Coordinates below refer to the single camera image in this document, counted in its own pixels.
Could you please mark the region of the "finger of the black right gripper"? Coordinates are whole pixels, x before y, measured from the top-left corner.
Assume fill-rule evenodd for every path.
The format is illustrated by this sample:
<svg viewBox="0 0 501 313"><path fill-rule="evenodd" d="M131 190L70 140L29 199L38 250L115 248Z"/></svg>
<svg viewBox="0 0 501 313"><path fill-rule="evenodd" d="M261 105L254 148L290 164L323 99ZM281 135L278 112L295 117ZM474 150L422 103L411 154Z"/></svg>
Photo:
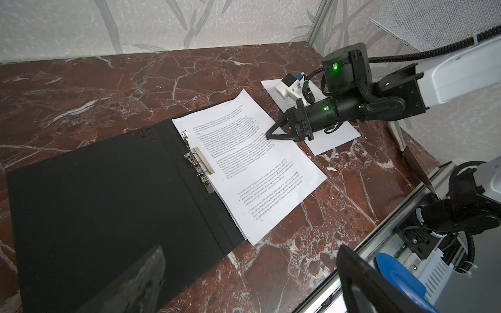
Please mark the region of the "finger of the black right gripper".
<svg viewBox="0 0 501 313"><path fill-rule="evenodd" d="M266 132L267 140L290 140L302 142L303 139L297 130L297 119L294 113L284 113L277 122Z"/></svg>

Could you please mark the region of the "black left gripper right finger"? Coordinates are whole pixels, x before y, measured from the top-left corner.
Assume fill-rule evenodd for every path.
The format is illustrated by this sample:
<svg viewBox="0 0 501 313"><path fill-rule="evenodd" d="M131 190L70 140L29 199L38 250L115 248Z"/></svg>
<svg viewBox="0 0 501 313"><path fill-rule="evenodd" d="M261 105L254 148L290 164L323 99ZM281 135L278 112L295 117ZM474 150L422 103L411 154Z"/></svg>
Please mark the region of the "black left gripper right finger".
<svg viewBox="0 0 501 313"><path fill-rule="evenodd" d="M424 312L347 245L339 248L337 272L348 312Z"/></svg>

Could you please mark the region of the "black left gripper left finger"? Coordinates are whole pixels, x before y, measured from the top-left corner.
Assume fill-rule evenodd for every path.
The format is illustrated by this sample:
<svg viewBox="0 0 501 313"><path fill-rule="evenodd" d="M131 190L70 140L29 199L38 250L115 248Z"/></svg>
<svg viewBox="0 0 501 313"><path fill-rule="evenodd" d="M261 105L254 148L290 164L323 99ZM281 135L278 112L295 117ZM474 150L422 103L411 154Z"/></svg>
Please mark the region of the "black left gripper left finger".
<svg viewBox="0 0 501 313"><path fill-rule="evenodd" d="M162 247L154 246L77 312L155 312L165 265Z"/></svg>

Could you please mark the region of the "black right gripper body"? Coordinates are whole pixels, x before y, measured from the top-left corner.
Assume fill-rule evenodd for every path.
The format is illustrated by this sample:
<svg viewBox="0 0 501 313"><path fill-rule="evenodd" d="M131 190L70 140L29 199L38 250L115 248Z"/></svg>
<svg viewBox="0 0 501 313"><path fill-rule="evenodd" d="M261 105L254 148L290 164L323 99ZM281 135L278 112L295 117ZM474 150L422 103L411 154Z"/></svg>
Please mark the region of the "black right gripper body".
<svg viewBox="0 0 501 313"><path fill-rule="evenodd" d="M359 119L365 115L365 105L356 99L336 101L332 97L325 98L308 106L301 100L296 101L292 113L297 119L297 130L305 140L314 140L314 133L324 131L332 133L345 121Z"/></svg>

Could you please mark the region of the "printed paper stack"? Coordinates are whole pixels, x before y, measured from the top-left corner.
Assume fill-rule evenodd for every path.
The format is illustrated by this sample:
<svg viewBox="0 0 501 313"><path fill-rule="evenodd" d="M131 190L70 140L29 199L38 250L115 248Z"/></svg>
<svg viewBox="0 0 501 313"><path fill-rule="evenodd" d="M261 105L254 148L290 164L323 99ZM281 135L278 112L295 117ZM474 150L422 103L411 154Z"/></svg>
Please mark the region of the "printed paper stack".
<svg viewBox="0 0 501 313"><path fill-rule="evenodd" d="M210 183L252 245L326 180L295 142L266 138L274 121L245 90L173 124L207 160Z"/></svg>
<svg viewBox="0 0 501 313"><path fill-rule="evenodd" d="M300 82L295 76L283 80L266 80L262 85L283 111L283 115L266 131L269 140L305 142L314 155L334 149L358 137L360 133L339 119L334 101L324 98L314 104L301 95Z"/></svg>

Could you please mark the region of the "black file folder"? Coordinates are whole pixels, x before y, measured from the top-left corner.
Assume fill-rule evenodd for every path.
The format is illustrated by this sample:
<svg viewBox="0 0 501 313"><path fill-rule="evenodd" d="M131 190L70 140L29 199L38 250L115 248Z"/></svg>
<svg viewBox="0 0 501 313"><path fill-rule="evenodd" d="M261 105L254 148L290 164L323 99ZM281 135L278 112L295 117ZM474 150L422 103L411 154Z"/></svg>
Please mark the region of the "black file folder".
<svg viewBox="0 0 501 313"><path fill-rule="evenodd" d="M244 238L172 119L8 173L25 312L74 312L154 246L163 308Z"/></svg>

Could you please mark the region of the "silver folder clip mechanism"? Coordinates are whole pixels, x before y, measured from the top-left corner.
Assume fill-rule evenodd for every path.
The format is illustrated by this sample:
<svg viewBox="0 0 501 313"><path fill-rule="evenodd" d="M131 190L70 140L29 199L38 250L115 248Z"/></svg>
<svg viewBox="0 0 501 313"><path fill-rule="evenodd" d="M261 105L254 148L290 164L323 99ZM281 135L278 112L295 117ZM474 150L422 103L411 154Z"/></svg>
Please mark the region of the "silver folder clip mechanism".
<svg viewBox="0 0 501 313"><path fill-rule="evenodd" d="M187 153L184 157L190 162L191 166L195 169L197 176L200 178L202 184L205 186L208 194L213 194L215 189L209 180L209 176L214 174L215 171L203 155L198 147L194 147L189 142L189 135L186 130L181 132L181 137L187 147Z"/></svg>

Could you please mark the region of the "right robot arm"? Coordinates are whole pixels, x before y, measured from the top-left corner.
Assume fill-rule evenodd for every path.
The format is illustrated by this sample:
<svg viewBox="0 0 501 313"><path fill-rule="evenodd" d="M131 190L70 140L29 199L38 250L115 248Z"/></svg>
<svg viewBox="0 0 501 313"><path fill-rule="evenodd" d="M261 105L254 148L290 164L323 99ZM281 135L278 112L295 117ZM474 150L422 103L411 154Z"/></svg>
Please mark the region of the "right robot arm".
<svg viewBox="0 0 501 313"><path fill-rule="evenodd" d="M288 74L276 89L296 104L266 133L269 140L313 140L347 121L396 121L425 113L500 82L500 27L440 48L401 56L369 57L364 43L330 53L317 69L324 99L310 76ZM397 233L420 258L450 234L473 236L500 225L500 159L470 161L450 173L448 193L417 206Z"/></svg>

